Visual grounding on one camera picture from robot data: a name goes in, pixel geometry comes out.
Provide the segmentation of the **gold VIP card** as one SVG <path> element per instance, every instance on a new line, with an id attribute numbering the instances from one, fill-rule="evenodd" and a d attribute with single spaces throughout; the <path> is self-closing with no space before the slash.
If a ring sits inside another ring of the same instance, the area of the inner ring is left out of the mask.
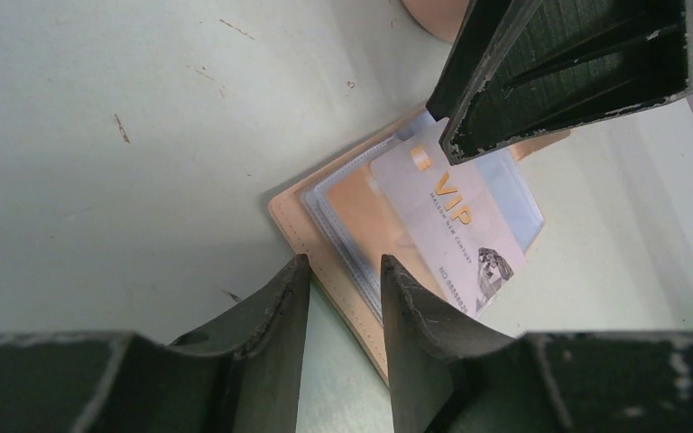
<path id="1" fill-rule="evenodd" d="M 421 285 L 446 298 L 367 162 L 336 181 L 326 198 L 369 271 L 379 275 L 382 256 L 391 254 Z"/>

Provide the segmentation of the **silver white VIP card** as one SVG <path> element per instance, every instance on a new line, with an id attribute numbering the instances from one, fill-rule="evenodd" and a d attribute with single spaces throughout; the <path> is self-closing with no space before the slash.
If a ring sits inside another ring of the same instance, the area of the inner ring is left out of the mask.
<path id="1" fill-rule="evenodd" d="M 526 257 L 476 164 L 449 163 L 446 125 L 424 127 L 370 168 L 448 302 L 477 318 Z"/>

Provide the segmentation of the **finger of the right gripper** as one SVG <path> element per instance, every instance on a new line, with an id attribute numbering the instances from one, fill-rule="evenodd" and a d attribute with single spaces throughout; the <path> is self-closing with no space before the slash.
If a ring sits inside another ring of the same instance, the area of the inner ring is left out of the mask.
<path id="1" fill-rule="evenodd" d="M 483 91 L 447 125 L 453 165 L 693 92 L 693 2 L 524 1 L 526 24 Z"/>
<path id="2" fill-rule="evenodd" d="M 471 1 L 426 108 L 436 120 L 467 111 L 526 24 L 524 1 Z"/>

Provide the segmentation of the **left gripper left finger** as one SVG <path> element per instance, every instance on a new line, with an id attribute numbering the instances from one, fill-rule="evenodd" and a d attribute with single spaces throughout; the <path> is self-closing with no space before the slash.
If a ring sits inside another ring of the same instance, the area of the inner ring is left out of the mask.
<path id="1" fill-rule="evenodd" d="M 292 432 L 310 279 L 296 255 L 167 345 L 130 331 L 0 334 L 0 432 Z"/>

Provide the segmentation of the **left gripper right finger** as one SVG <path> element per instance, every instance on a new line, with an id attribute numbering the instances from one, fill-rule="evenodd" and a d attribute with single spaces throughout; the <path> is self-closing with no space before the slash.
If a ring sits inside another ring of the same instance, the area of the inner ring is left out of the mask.
<path id="1" fill-rule="evenodd" d="M 693 432 L 693 331 L 512 338 L 391 255 L 381 290 L 398 432 Z"/>

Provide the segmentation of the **pink oval card tray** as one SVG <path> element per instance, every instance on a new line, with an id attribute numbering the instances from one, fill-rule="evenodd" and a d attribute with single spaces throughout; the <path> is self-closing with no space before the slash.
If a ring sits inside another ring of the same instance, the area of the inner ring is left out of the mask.
<path id="1" fill-rule="evenodd" d="M 469 3 L 469 0 L 402 0 L 423 29 L 446 42 L 457 38 Z"/>

